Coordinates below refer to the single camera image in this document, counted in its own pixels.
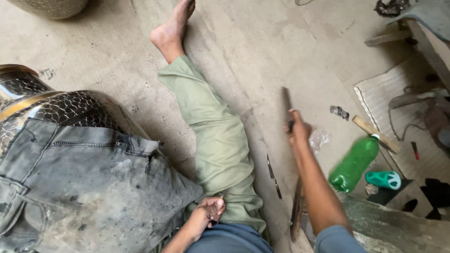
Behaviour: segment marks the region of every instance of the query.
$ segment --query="green trousers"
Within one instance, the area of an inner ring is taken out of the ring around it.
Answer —
[[[239,117],[209,85],[186,55],[159,72],[159,81],[175,92],[181,116],[195,133],[195,175],[203,197],[224,196],[227,209],[220,221],[240,223],[262,233],[266,223],[258,209],[262,199],[253,189],[253,161]],[[189,204],[187,216],[202,198]]]

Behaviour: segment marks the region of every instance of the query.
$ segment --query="jeans pocket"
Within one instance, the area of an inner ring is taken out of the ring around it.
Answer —
[[[27,188],[11,179],[0,177],[0,236],[6,234],[20,216],[25,205],[19,195]]]
[[[0,176],[0,245],[3,249],[31,250],[42,240],[47,221],[45,207],[24,196],[27,191],[20,183]]]

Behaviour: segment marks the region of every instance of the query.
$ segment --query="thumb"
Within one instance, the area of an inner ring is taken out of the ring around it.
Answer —
[[[212,205],[207,206],[206,210],[209,215],[217,215],[220,209],[222,209],[222,207],[224,206],[224,204],[225,204],[224,200],[222,198],[219,198]]]
[[[300,116],[300,113],[297,110],[290,109],[289,112],[294,117],[295,122],[303,122],[302,117]]]

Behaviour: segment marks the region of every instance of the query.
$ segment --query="hand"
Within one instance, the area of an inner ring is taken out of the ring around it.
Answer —
[[[219,221],[226,210],[225,201],[221,197],[207,197],[202,199],[192,212],[188,221],[183,225],[180,232],[187,234],[192,242],[200,239],[206,227],[211,228],[211,221]]]
[[[311,135],[311,125],[304,123],[300,113],[297,110],[290,109],[289,113],[294,117],[294,126],[292,132],[289,133],[289,128],[284,128],[285,132],[289,134],[289,142],[296,148],[297,144],[308,143],[309,136]]]

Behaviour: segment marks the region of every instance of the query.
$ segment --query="dirty floor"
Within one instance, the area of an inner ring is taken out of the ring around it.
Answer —
[[[7,1],[0,7],[0,63],[37,70],[56,90],[100,90],[125,105],[174,167],[192,177],[195,137],[182,121],[175,96],[157,81],[166,66],[148,39],[176,0],[91,0],[79,15],[49,21]],[[365,116],[353,85],[394,67],[413,50],[403,42],[366,47],[386,33],[376,0],[197,0],[185,40],[187,55],[245,123],[255,161],[255,188],[264,199],[275,252],[307,252],[290,243],[297,171],[282,131],[281,87],[291,89],[304,119],[332,134],[316,156],[324,173],[364,136],[330,105]],[[270,179],[270,155],[283,199]]]

